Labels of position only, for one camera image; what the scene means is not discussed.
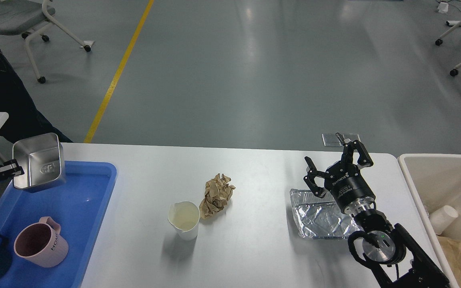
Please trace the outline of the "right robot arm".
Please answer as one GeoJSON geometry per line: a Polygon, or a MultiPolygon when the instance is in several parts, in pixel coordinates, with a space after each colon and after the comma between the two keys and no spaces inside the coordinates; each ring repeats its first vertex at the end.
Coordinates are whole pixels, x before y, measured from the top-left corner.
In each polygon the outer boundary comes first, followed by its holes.
{"type": "Polygon", "coordinates": [[[360,229],[348,237],[348,249],[362,266],[373,272],[381,288],[448,288],[450,281],[401,224],[392,225],[376,208],[375,195],[361,175],[362,168],[373,166],[360,140],[336,137],[343,146],[339,161],[326,171],[319,171],[310,157],[303,178],[313,195],[322,198],[331,193],[340,212],[351,215],[360,229]],[[411,268],[395,280],[383,266],[397,266],[412,253],[411,268]]]}

